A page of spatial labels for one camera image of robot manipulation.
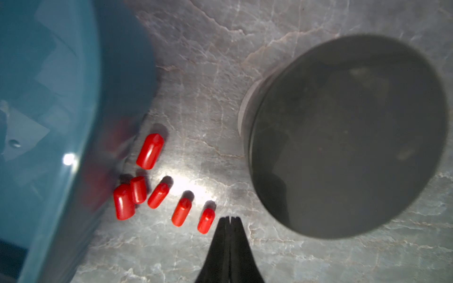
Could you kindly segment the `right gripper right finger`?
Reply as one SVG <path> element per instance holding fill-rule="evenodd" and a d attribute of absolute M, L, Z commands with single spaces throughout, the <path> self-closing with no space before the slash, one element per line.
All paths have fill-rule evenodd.
<path fill-rule="evenodd" d="M 239 217 L 231 218 L 230 241 L 230 282 L 263 283 Z"/>

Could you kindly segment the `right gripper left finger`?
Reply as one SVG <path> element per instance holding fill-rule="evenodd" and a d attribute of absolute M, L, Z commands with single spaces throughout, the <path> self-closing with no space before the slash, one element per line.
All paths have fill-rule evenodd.
<path fill-rule="evenodd" d="M 219 220 L 204 265 L 196 283 L 228 283 L 230 281 L 230 217 Z"/>

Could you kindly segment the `red screw sleeve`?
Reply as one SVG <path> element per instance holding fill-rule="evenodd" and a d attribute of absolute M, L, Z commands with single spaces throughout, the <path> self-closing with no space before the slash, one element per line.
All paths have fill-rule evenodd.
<path fill-rule="evenodd" d="M 143 176 L 137 176 L 130 180 L 132 200 L 135 204 L 142 204 L 147 199 L 147 184 Z"/>
<path fill-rule="evenodd" d="M 146 137 L 143 146 L 138 154 L 136 164 L 144 170 L 151 170 L 164 147 L 164 138 L 157 133 Z"/>
<path fill-rule="evenodd" d="M 200 217 L 200 220 L 199 220 L 199 223 L 197 226 L 197 230 L 201 234 L 208 233 L 212 226 L 214 219 L 215 219 L 215 211 L 212 208 L 206 208 Z"/>
<path fill-rule="evenodd" d="M 181 198 L 172 215 L 172 223 L 177 227 L 181 227 L 184 224 L 191 207 L 192 201 L 189 198 Z"/>
<path fill-rule="evenodd" d="M 157 187 L 155 187 L 154 191 L 149 197 L 147 201 L 148 207 L 150 207 L 151 209 L 158 208 L 168 195 L 169 191 L 170 187 L 168 186 L 168 184 L 161 182 Z"/>
<path fill-rule="evenodd" d="M 127 220 L 135 215 L 135 203 L 129 184 L 121 184 L 113 192 L 116 217 L 119 221 Z"/>

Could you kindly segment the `teal plastic storage box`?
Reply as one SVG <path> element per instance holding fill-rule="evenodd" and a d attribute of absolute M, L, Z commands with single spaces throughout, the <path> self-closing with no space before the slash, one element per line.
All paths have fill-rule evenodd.
<path fill-rule="evenodd" d="M 1 2 L 1 281 L 68 283 L 157 87 L 124 1 Z"/>

